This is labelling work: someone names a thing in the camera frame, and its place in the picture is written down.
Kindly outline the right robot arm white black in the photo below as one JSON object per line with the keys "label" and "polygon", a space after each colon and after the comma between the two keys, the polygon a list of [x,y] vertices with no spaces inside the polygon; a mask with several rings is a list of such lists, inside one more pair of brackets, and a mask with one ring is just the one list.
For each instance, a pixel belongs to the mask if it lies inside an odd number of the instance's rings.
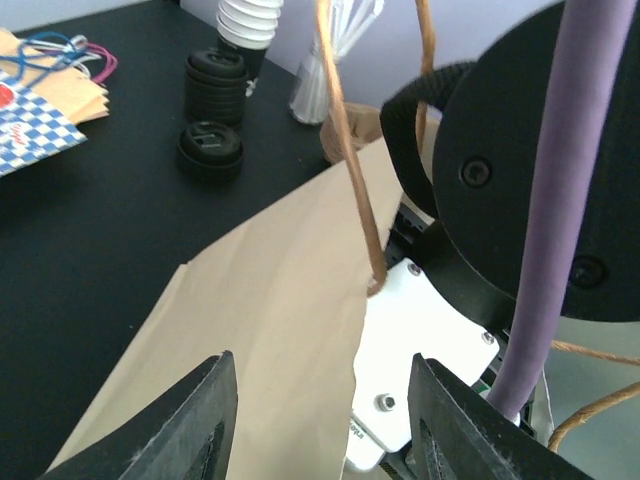
{"label": "right robot arm white black", "polygon": [[414,256],[478,323],[639,318],[639,7],[562,1],[381,112]]}

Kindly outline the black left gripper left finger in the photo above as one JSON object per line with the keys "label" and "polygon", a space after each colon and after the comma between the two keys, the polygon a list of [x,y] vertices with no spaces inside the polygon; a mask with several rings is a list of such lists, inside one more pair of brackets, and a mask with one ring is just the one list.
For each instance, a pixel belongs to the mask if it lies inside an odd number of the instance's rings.
{"label": "black left gripper left finger", "polygon": [[223,479],[237,406],[234,357],[225,351],[207,358],[124,425],[41,477]]}

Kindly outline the cream paper bag with handles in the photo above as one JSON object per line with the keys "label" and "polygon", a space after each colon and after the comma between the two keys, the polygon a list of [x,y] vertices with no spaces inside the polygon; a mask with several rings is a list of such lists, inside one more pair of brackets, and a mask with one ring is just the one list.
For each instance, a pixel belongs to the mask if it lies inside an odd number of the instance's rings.
{"label": "cream paper bag with handles", "polygon": [[[357,151],[337,67],[331,118],[345,159],[203,250],[174,273],[151,314],[50,469],[117,430],[207,358],[233,354],[238,406],[223,479],[338,479],[361,422],[404,425],[412,360],[457,366],[476,323],[430,280],[389,269],[384,248],[400,200],[384,135]],[[513,318],[486,400],[514,425],[561,317]]]}

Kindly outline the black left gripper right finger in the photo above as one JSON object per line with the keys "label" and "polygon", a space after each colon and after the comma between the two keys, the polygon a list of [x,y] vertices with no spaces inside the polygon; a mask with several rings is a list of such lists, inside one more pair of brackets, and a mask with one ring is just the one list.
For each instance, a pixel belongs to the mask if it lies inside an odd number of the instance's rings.
{"label": "black left gripper right finger", "polygon": [[408,390],[419,479],[588,480],[435,359],[416,354]]}

